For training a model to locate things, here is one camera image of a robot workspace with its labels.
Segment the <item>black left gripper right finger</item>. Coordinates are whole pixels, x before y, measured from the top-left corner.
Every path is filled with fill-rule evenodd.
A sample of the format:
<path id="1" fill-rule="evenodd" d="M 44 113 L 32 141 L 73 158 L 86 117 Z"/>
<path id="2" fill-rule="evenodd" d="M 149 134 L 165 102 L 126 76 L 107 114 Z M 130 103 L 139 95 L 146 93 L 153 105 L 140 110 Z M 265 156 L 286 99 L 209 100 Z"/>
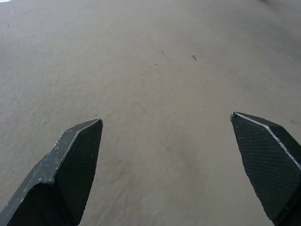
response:
<path id="1" fill-rule="evenodd" d="M 263 209 L 276 226 L 301 224 L 301 146 L 280 125 L 233 112 L 242 163 Z"/>

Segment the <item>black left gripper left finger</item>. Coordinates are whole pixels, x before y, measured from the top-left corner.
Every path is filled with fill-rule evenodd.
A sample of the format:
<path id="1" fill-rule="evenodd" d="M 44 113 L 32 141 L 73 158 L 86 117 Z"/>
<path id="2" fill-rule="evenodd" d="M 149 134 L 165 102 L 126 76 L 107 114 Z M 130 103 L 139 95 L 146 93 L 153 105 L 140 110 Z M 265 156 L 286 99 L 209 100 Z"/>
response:
<path id="1" fill-rule="evenodd" d="M 67 129 L 0 212 L 2 226 L 77 226 L 95 177 L 103 121 Z"/>

